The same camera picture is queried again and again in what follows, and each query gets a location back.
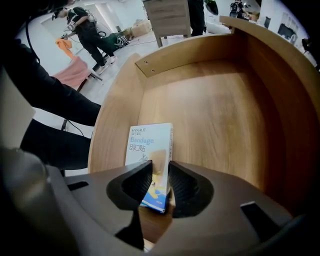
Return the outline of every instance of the tiled floor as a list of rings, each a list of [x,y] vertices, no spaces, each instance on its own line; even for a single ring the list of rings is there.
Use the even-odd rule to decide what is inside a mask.
[[[162,43],[164,46],[166,46],[182,40],[184,40],[182,35],[175,35],[169,36],[168,39],[162,39]],[[114,52],[118,59],[101,74],[103,80],[100,81],[94,78],[90,78],[85,83],[80,93],[86,96],[89,100],[98,104],[102,104],[116,75],[118,74],[119,70],[126,62],[128,57],[134,53],[138,53],[141,56],[144,56],[157,49],[158,45],[153,32],[133,39],[129,45]],[[56,129],[61,129],[62,123],[64,121],[62,117],[45,112],[41,109],[36,110],[34,118],[39,122]],[[91,138],[94,130],[93,127],[85,126],[78,123],[74,124],[83,132],[84,136]],[[69,123],[67,124],[66,129],[68,132],[80,135],[80,132]],[[86,173],[88,173],[87,168],[81,170],[67,170],[65,172],[66,176],[82,175]]]

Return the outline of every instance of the shoe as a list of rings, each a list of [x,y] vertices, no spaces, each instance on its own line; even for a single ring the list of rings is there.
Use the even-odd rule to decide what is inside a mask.
[[[95,72],[98,74],[98,75],[101,75],[103,73],[103,71],[105,71],[109,66],[104,64],[104,66],[100,66]]]
[[[117,56],[111,56],[110,57],[110,64],[114,63],[117,59]]]

